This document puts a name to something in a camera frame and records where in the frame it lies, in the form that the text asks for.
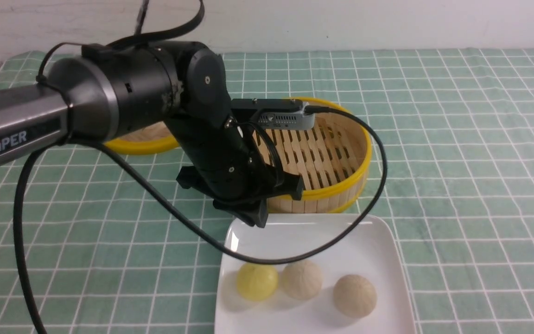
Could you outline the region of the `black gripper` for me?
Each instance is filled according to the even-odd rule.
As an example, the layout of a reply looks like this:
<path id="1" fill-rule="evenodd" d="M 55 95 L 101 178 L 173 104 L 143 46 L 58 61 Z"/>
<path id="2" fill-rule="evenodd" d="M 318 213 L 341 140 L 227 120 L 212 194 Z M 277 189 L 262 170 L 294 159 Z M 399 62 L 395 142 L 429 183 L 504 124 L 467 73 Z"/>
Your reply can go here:
<path id="1" fill-rule="evenodd" d="M 177 182 L 214 200 L 221 211 L 250 227 L 265 228 L 267 200 L 282 195 L 301 199 L 303 178 L 283 169 L 273 140 L 260 122 L 263 111 L 210 112 L 191 116 L 179 111 L 165 121 L 192 167 L 181 169 Z"/>

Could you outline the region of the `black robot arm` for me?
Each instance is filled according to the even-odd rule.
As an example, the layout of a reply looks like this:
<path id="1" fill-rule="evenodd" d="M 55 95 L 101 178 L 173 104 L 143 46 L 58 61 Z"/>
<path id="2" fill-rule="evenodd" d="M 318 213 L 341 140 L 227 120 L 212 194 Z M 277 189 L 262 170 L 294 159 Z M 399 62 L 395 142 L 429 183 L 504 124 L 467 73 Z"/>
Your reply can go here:
<path id="1" fill-rule="evenodd" d="M 302 177 L 266 163 L 254 142 L 263 114 L 302 111 L 290 99 L 233 99 L 223 59 L 199 42 L 111 51 L 85 45 L 37 83 L 0 90 L 0 166 L 67 142 L 104 143 L 163 122 L 191 161 L 177 182 L 250 226 L 264 227 L 267 199 L 301 199 Z"/>

